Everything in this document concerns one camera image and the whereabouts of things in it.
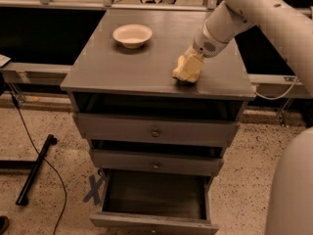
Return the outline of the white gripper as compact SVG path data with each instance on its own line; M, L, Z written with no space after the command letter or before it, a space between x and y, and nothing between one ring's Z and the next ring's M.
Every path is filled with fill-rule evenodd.
M204 23L194 36L193 47L190 46L184 53L177 77L182 81L197 82L203 66L203 57L217 56L228 43L229 40L221 40L214 36Z

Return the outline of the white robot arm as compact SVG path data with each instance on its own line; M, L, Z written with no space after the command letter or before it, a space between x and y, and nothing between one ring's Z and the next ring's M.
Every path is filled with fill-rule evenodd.
M257 25L306 90L313 94L313 22L283 0L224 0L179 57L172 76L199 79L203 60ZM265 235L313 235L313 128L282 153L273 178Z

